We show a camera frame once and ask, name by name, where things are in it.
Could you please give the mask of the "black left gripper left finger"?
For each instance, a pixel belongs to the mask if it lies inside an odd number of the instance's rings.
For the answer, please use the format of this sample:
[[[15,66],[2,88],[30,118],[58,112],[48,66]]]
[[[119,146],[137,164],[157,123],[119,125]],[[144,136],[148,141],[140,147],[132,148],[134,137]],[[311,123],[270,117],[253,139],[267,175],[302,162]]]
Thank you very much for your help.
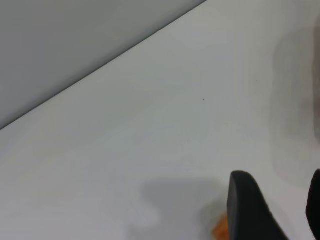
[[[287,240],[251,174],[232,171],[227,197],[227,222],[231,240]]]

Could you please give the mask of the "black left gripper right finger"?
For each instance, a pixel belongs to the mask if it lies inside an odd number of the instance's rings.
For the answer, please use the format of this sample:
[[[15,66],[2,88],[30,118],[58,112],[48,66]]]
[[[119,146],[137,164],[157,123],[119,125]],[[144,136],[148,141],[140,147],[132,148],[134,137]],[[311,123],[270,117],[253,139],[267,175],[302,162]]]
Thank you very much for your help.
[[[312,177],[306,204],[306,218],[314,237],[320,236],[320,170]]]

